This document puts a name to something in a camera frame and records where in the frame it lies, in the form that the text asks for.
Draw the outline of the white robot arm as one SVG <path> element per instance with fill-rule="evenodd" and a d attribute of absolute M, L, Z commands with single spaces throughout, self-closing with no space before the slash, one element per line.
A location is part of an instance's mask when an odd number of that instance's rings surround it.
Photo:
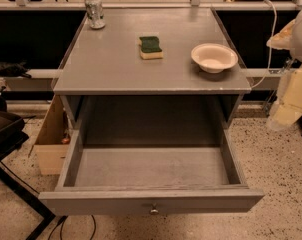
<path fill-rule="evenodd" d="M 267 125 L 280 131 L 293 125 L 302 116 L 302 10 L 280 32 L 267 41 L 267 46 L 288 50 L 301 66 L 282 75 L 277 98 L 270 109 Z"/>

